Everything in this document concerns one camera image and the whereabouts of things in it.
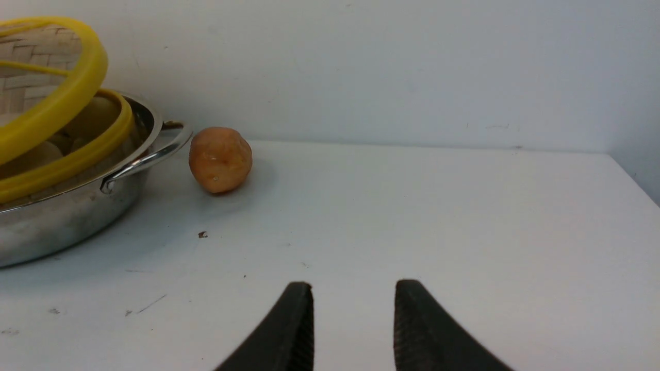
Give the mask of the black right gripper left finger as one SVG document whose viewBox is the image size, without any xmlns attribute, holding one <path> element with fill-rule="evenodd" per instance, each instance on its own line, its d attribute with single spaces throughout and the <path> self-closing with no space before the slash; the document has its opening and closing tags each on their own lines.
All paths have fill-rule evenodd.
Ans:
<svg viewBox="0 0 660 371">
<path fill-rule="evenodd" d="M 313 370 L 315 319 L 312 287 L 290 282 L 254 331 L 217 370 Z"/>
</svg>

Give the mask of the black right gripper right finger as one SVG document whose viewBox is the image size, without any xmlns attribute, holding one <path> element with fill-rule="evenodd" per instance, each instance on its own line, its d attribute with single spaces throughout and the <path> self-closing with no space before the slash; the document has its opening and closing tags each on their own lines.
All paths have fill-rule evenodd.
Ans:
<svg viewBox="0 0 660 371">
<path fill-rule="evenodd" d="M 397 370 L 510 370 L 439 304 L 418 280 L 399 280 L 394 296 Z"/>
</svg>

